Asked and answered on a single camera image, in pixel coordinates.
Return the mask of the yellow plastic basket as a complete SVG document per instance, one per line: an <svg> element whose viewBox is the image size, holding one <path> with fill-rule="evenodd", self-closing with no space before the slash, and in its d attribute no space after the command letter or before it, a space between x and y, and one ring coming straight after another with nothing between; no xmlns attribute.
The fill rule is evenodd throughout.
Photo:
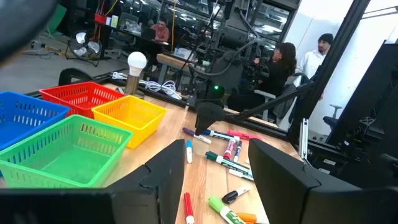
<svg viewBox="0 0 398 224"><path fill-rule="evenodd" d="M157 131L167 110L135 96L124 96L91 109L94 119L133 133L127 147L136 148Z"/></svg>

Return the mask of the dark green Expo marker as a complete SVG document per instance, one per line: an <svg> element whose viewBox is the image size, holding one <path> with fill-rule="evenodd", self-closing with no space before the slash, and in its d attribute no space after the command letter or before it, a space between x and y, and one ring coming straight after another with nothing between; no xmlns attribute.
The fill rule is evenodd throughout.
<svg viewBox="0 0 398 224"><path fill-rule="evenodd" d="M219 155L215 154L214 152L208 151L205 153L205 156L207 159L217 162L218 164L221 164L222 166L225 166L229 169L236 170L236 171L242 172L243 174L252 176L252 171L250 168L248 168L244 165L238 164L236 162L230 161L228 159L225 159L224 157L219 156Z"/></svg>

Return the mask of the orange cap white marker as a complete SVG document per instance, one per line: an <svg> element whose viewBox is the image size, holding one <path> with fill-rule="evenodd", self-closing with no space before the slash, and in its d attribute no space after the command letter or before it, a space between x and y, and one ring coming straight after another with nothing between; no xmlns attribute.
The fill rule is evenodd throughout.
<svg viewBox="0 0 398 224"><path fill-rule="evenodd" d="M250 213L237 213L237 216L242 219L246 224L255 224L257 222L257 216Z"/></svg>

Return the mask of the pink highlighter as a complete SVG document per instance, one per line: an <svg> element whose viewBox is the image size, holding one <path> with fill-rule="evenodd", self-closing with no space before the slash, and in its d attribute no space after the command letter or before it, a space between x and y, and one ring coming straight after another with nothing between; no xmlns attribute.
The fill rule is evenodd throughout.
<svg viewBox="0 0 398 224"><path fill-rule="evenodd" d="M245 139L245 140L250 140L250 139L262 140L262 138L260 136L256 136L254 134L249 134L249 133L244 133L244 132L237 131L234 129L229 129L227 131L227 134L232 135L232 136L237 136L237 137L240 137L241 139Z"/></svg>

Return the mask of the red plastic basket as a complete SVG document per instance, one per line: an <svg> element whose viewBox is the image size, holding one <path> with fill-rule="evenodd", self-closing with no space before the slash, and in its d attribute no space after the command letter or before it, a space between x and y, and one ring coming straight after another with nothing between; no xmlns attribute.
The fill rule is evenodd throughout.
<svg viewBox="0 0 398 224"><path fill-rule="evenodd" d="M83 82L39 90L46 101L70 108L67 116L78 114L93 119L92 108L124 97L123 93L95 82Z"/></svg>

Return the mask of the thin red marker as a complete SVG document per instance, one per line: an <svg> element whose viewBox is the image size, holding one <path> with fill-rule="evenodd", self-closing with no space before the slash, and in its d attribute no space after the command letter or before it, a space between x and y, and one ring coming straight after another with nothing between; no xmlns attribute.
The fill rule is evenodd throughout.
<svg viewBox="0 0 398 224"><path fill-rule="evenodd" d="M190 198L190 194L188 192L185 192L183 195L184 199L184 208L185 208L185 221L186 224L195 224L195 219L193 216L193 207L192 207L192 201Z"/></svg>

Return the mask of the large black panel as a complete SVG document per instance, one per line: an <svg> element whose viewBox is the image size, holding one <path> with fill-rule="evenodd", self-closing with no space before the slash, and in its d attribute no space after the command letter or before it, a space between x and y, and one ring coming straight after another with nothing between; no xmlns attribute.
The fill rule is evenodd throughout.
<svg viewBox="0 0 398 224"><path fill-rule="evenodd" d="M381 45L327 141L347 157L333 176L398 187L398 44Z"/></svg>

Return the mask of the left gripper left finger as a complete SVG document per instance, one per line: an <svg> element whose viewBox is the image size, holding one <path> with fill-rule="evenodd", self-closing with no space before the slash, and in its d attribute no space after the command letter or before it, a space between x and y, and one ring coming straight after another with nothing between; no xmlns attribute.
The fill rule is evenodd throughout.
<svg viewBox="0 0 398 224"><path fill-rule="evenodd" d="M185 170L185 141L169 144L108 186L115 224L175 224Z"/></svg>

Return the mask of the green plastic basket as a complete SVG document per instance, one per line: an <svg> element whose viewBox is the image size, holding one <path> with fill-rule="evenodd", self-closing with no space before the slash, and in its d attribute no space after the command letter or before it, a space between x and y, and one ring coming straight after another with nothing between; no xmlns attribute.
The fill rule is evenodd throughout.
<svg viewBox="0 0 398 224"><path fill-rule="evenodd" d="M71 115L0 152L10 188L97 188L119 163L131 131Z"/></svg>

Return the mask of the red Expo marker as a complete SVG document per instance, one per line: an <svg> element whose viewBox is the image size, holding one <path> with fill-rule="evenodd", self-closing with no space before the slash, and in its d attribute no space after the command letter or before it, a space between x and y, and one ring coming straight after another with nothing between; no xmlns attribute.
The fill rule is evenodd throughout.
<svg viewBox="0 0 398 224"><path fill-rule="evenodd" d="M231 159L231 155L233 153L235 144L236 144L236 140L234 138L229 140L229 143L228 143L226 150L223 154L224 159L227 159L227 160Z"/></svg>

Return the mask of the thin purple marker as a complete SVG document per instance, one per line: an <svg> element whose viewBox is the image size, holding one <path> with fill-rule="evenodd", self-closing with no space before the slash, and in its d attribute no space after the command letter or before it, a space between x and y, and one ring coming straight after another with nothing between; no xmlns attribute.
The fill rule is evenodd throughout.
<svg viewBox="0 0 398 224"><path fill-rule="evenodd" d="M239 142L237 143L236 152L235 152L235 155L234 155L234 158L233 158L233 161L234 161L234 162L238 162L238 160L239 160L239 156L240 156L240 153L241 153L242 144L243 144L242 141L239 141Z"/></svg>

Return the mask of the thin green marker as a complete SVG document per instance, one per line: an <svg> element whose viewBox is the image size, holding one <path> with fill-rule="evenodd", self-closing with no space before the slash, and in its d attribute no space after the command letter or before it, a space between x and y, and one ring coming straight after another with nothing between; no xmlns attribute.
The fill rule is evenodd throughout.
<svg viewBox="0 0 398 224"><path fill-rule="evenodd" d="M254 181L253 177L251 177L250 175L243 174L242 172L237 171L237 170L230 169L229 173L232 174L232 175L235 175L236 177L240 177L242 179L245 179L245 180L250 180L252 182Z"/></svg>

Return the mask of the black cap white marker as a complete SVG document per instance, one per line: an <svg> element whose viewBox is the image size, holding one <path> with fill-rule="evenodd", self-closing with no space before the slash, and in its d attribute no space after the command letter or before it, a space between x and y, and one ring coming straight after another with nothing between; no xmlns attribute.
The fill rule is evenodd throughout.
<svg viewBox="0 0 398 224"><path fill-rule="evenodd" d="M238 189L232 190L231 192L227 193L221 200L225 204L233 203L240 195L246 193L247 191L251 190L250 186L240 187Z"/></svg>

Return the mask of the white bulb brass lamp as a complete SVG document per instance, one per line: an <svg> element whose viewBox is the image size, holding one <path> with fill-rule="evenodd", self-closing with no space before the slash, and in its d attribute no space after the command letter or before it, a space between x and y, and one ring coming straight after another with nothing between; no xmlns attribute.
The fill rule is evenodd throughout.
<svg viewBox="0 0 398 224"><path fill-rule="evenodd" d="M138 85L141 72L147 64L146 56L141 52L132 52L127 58L127 63L129 65L129 74L127 76L125 94L143 100L144 94L138 90Z"/></svg>

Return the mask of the purple cap white marker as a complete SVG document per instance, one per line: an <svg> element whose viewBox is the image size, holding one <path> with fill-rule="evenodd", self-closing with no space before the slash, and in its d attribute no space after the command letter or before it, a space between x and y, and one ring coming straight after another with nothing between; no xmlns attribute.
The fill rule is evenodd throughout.
<svg viewBox="0 0 398 224"><path fill-rule="evenodd" d="M194 131L192 131L191 129L188 128L182 128L182 131L185 132L186 134L189 134L191 136L193 136L196 139L199 139L207 144L211 144L211 140L202 136L202 135L196 135Z"/></svg>

